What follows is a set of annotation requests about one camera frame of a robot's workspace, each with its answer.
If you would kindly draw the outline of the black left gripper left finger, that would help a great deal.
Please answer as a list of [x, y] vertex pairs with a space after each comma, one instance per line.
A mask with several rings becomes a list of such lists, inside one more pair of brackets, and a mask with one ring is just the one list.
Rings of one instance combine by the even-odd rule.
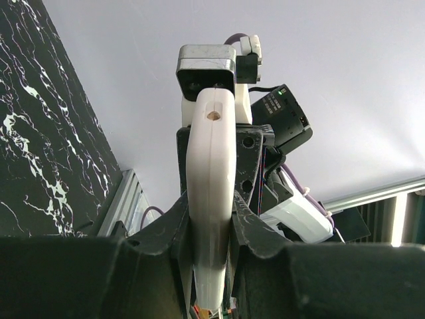
[[3, 237], [2, 318], [187, 318], [192, 249], [182, 195], [130, 237]]

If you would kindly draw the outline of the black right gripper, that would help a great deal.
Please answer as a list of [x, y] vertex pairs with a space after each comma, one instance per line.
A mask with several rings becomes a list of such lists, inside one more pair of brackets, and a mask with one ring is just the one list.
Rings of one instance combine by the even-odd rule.
[[269, 125], [242, 124], [223, 133], [214, 126], [179, 129], [177, 204], [195, 216], [230, 216], [235, 197], [249, 206], [259, 193], [260, 171], [273, 141]]

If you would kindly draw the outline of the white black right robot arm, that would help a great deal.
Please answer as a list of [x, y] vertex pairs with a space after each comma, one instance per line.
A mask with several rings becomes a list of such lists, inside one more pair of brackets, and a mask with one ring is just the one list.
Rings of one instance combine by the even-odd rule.
[[[261, 204], [260, 217], [268, 225], [283, 224], [305, 243], [322, 243], [338, 231], [331, 212], [325, 210], [302, 187], [285, 156], [310, 139], [312, 131], [297, 100], [285, 85], [264, 88], [253, 103], [255, 124], [269, 125], [275, 135], [277, 158], [264, 174], [264, 181], [288, 185], [277, 191], [278, 202]], [[236, 120], [245, 104], [227, 89], [206, 88], [194, 101], [182, 99], [182, 123], [189, 127], [185, 177], [189, 215], [200, 250], [221, 249], [230, 236], [231, 201], [234, 195], [237, 154]]]

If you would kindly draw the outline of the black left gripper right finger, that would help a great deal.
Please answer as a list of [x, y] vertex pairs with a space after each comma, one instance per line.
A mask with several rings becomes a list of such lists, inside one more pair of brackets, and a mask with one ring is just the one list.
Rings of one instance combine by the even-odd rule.
[[241, 318], [423, 318], [424, 247], [293, 243], [234, 196], [232, 295]]

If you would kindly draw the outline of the white red remote control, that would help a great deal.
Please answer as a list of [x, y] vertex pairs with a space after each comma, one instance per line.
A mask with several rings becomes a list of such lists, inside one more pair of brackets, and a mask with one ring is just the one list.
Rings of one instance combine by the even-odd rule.
[[202, 90], [196, 101], [186, 155], [187, 197], [193, 232], [197, 304], [222, 304], [236, 176], [233, 94]]

